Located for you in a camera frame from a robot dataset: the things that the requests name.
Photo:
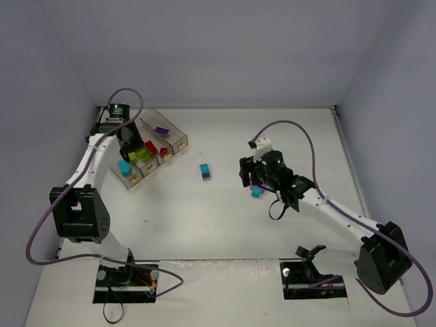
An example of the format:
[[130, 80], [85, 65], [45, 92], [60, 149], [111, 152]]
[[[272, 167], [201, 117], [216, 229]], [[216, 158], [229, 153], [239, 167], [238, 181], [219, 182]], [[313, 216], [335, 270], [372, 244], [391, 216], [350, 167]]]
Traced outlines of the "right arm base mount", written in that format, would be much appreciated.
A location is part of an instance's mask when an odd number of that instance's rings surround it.
[[342, 276], [333, 279], [332, 274], [323, 275], [313, 264], [313, 259], [326, 246], [317, 245], [311, 250], [299, 246], [299, 260], [279, 263], [283, 298], [285, 300], [327, 300], [347, 298]]

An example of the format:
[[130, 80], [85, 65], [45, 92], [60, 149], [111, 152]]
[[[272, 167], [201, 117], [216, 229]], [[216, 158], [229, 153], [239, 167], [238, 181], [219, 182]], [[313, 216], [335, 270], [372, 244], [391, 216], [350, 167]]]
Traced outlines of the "green square lego brick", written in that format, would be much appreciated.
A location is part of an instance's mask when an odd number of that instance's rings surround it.
[[138, 158], [137, 158], [135, 153], [130, 153], [129, 154], [129, 159], [130, 159], [131, 162], [133, 162], [135, 164], [138, 162]]

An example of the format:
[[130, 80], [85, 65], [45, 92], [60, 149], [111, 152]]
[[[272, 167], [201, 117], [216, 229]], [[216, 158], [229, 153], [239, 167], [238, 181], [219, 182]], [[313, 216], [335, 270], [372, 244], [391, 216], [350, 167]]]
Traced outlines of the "red arched lego piece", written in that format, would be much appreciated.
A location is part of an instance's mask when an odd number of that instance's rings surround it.
[[159, 150], [159, 156], [161, 158], [163, 158], [163, 160], [167, 160], [168, 158], [170, 158], [172, 156], [169, 148], [166, 147], [161, 147]]

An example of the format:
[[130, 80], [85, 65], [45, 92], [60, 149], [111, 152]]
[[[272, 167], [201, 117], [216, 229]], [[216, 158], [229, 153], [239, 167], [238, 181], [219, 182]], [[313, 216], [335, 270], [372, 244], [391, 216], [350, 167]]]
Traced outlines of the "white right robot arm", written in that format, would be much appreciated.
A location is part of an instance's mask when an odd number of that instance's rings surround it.
[[356, 213], [348, 219], [345, 210], [318, 193], [313, 181], [294, 174], [280, 151], [269, 151], [258, 161], [243, 157], [239, 166], [244, 187], [265, 187], [275, 193], [284, 209], [315, 219], [349, 244], [347, 250], [329, 249], [326, 245], [312, 249], [298, 246], [296, 256], [309, 268], [325, 266], [330, 274], [350, 275], [383, 295], [412, 267], [398, 225], [376, 223]]

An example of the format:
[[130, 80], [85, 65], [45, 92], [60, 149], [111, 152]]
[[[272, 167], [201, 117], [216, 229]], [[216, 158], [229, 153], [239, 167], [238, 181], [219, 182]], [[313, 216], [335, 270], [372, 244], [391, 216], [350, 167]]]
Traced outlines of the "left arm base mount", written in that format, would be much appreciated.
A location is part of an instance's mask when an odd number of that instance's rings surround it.
[[98, 266], [93, 304], [144, 304], [156, 302], [159, 267], [156, 263], [140, 262], [142, 268], [119, 269]]

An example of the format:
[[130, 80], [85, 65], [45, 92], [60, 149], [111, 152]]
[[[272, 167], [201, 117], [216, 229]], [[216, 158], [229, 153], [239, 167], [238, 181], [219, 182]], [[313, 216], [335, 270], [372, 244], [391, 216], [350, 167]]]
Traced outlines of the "red long lego brick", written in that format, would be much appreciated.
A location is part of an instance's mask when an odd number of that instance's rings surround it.
[[157, 147], [153, 144], [152, 141], [146, 141], [144, 143], [144, 146], [154, 155], [156, 156], [158, 154]]

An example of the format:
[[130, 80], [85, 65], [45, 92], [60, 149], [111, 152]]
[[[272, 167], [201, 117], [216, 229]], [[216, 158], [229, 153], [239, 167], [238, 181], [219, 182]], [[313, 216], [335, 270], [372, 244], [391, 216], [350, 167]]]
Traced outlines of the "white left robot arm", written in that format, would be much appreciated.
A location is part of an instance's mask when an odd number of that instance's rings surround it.
[[158, 142], [170, 158], [139, 161], [125, 176], [118, 167], [155, 140], [148, 112], [104, 106], [75, 172], [50, 191], [57, 234], [76, 260], [116, 270], [134, 260], [223, 259], [230, 225], [249, 214], [239, 161], [251, 156], [247, 122], [233, 110], [184, 109], [193, 138]]

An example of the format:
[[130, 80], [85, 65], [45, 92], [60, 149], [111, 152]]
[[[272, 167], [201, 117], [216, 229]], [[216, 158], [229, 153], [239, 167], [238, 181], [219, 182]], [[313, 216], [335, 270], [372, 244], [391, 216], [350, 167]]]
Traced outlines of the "green long lego brick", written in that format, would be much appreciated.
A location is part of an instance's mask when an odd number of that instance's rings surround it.
[[136, 156], [144, 163], [150, 161], [153, 158], [153, 154], [149, 152], [147, 148], [142, 147], [135, 152]]

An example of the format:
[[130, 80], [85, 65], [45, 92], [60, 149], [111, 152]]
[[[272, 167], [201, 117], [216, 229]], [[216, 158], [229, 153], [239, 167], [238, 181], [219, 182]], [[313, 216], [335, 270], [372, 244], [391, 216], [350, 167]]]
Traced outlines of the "cyan curved lego brick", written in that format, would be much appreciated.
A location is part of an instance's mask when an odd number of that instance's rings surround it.
[[132, 168], [130, 163], [126, 162], [125, 160], [120, 160], [117, 164], [117, 167], [122, 176], [124, 177], [131, 176]]

